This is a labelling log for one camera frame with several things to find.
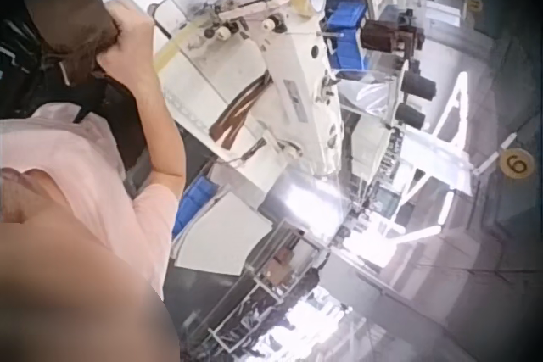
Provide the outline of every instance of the pink shirt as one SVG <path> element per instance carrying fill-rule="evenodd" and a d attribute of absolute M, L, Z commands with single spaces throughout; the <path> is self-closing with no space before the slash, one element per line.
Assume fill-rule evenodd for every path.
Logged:
<path fill-rule="evenodd" d="M 32 118 L 0 121 L 0 165 L 49 174 L 74 215 L 162 298 L 178 201 L 158 184 L 132 201 L 107 122 L 89 114 L 73 124 L 78 110 L 69 103 L 50 103 Z"/>

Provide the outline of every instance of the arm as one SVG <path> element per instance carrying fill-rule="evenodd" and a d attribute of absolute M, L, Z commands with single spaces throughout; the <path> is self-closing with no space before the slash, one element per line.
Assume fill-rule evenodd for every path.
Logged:
<path fill-rule="evenodd" d="M 180 198 L 186 180 L 185 148 L 154 72 L 154 23 L 130 0 L 115 0 L 107 6 L 120 36 L 117 44 L 98 56 L 98 62 L 136 99 L 153 166 L 151 183 L 168 187 Z"/>

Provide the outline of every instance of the hand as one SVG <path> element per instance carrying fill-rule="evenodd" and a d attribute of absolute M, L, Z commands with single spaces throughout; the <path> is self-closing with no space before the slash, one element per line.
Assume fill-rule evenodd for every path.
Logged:
<path fill-rule="evenodd" d="M 140 92 L 158 84 L 153 67 L 153 19 L 132 0 L 113 0 L 106 3 L 106 8 L 120 34 L 117 43 L 99 54 L 97 61 L 106 74 L 137 98 Z"/>

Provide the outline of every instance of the machine knob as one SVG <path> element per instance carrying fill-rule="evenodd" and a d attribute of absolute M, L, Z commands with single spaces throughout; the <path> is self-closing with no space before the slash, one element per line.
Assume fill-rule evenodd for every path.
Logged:
<path fill-rule="evenodd" d="M 262 22 L 262 30 L 274 31 L 276 27 L 277 25 L 272 19 L 266 19 Z"/>
<path fill-rule="evenodd" d="M 232 36 L 232 32 L 225 26 L 219 27 L 215 34 L 219 40 L 224 42 Z"/>

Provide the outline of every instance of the woman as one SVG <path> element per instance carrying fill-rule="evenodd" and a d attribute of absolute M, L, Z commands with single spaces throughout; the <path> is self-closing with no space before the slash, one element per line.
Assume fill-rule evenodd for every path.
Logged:
<path fill-rule="evenodd" d="M 184 146 L 153 68 L 153 21 L 130 0 L 107 7 L 120 36 L 98 63 L 136 99 L 153 171 L 132 201 L 107 124 L 92 114 L 71 123 L 73 105 L 0 122 L 0 342 L 21 360 L 179 358 L 176 340 L 152 337 L 156 316 L 167 320 L 159 296 Z"/>

